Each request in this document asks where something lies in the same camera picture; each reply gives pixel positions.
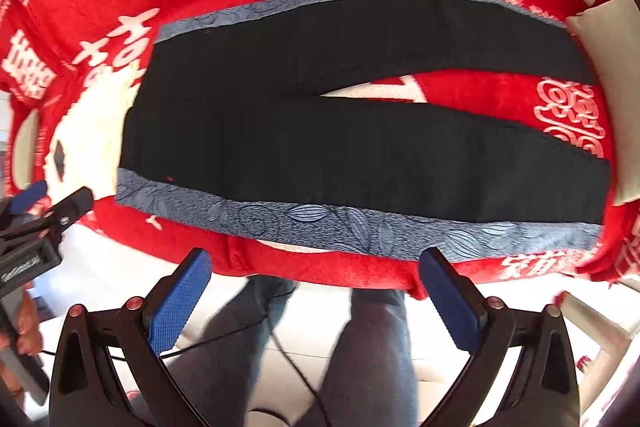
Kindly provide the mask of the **person left hand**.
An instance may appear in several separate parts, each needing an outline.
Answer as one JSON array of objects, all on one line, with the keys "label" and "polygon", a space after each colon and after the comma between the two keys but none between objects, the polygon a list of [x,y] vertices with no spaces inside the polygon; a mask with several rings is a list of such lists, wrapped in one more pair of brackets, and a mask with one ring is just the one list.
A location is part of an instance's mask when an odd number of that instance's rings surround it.
[{"label": "person left hand", "polygon": [[[17,325],[15,328],[18,332],[16,342],[17,351],[20,352],[21,355],[28,355],[29,357],[39,355],[42,350],[42,335],[39,330],[37,307],[32,297],[29,296],[26,288],[22,289],[22,303],[20,312],[18,312],[17,315]],[[15,401],[21,407],[24,407],[24,387],[9,369],[6,368],[4,363],[1,363],[1,377],[6,387],[8,387],[9,392],[12,393]]]}]

